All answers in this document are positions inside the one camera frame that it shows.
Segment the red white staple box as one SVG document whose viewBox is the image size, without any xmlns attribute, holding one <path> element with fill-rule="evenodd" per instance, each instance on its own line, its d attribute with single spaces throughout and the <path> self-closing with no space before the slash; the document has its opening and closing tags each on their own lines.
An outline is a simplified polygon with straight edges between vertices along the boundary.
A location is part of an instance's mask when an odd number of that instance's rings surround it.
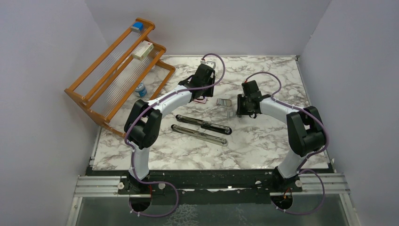
<svg viewBox="0 0 399 226">
<path fill-rule="evenodd" d="M 193 100 L 196 103 L 205 104 L 207 102 L 207 97 L 197 98 Z"/>
</svg>

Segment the silver staple strip tray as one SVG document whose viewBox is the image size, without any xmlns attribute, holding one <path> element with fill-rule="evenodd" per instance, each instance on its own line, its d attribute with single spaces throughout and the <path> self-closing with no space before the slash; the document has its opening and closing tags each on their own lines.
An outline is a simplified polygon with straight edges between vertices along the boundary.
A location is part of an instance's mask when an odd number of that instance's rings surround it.
<svg viewBox="0 0 399 226">
<path fill-rule="evenodd" d="M 230 99 L 218 98 L 216 101 L 216 105 L 230 107 L 232 106 L 232 101 Z"/>
</svg>

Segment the black stapler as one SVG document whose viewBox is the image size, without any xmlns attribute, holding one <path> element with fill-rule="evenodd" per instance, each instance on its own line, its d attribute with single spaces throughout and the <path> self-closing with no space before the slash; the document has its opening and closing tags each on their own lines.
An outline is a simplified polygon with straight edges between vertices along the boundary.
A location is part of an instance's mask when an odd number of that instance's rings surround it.
<svg viewBox="0 0 399 226">
<path fill-rule="evenodd" d="M 197 126 L 200 126 L 202 129 L 210 130 L 213 132 L 217 132 L 217 133 L 221 133 L 221 134 L 225 134 L 225 135 L 230 135 L 232 133 L 232 129 L 228 126 L 219 125 L 219 124 L 215 124 L 212 122 L 195 119 L 195 118 L 191 118 L 191 117 L 187 117 L 187 116 L 183 116 L 183 115 L 179 115 L 179 114 L 176 115 L 175 118 L 179 122 L 197 125 Z"/>
</svg>

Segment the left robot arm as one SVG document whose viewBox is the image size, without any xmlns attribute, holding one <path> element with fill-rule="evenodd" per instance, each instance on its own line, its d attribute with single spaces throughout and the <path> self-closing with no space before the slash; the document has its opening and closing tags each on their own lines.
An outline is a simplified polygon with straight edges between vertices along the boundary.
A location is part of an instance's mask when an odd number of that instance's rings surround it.
<svg viewBox="0 0 399 226">
<path fill-rule="evenodd" d="M 132 151 L 128 171 L 133 177 L 130 187 L 134 192 L 143 193 L 148 187 L 145 177 L 149 174 L 149 150 L 159 136 L 162 119 L 194 99 L 212 96 L 215 67 L 215 62 L 201 63 L 192 76 L 180 81 L 172 91 L 148 102 L 139 99 L 134 103 L 124 126 L 124 141 Z"/>
</svg>

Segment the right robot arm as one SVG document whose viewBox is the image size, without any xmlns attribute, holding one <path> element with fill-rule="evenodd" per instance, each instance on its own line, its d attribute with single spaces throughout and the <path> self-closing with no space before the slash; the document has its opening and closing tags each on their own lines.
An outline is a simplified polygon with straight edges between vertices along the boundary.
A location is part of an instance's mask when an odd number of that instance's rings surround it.
<svg viewBox="0 0 399 226">
<path fill-rule="evenodd" d="M 271 95 L 262 95 L 256 81 L 246 81 L 242 88 L 243 94 L 237 96 L 237 115 L 256 118 L 264 114 L 287 126 L 290 150 L 271 174 L 271 186 L 282 192 L 295 181 L 305 159 L 327 143 L 319 112 L 314 106 L 295 107 Z"/>
</svg>

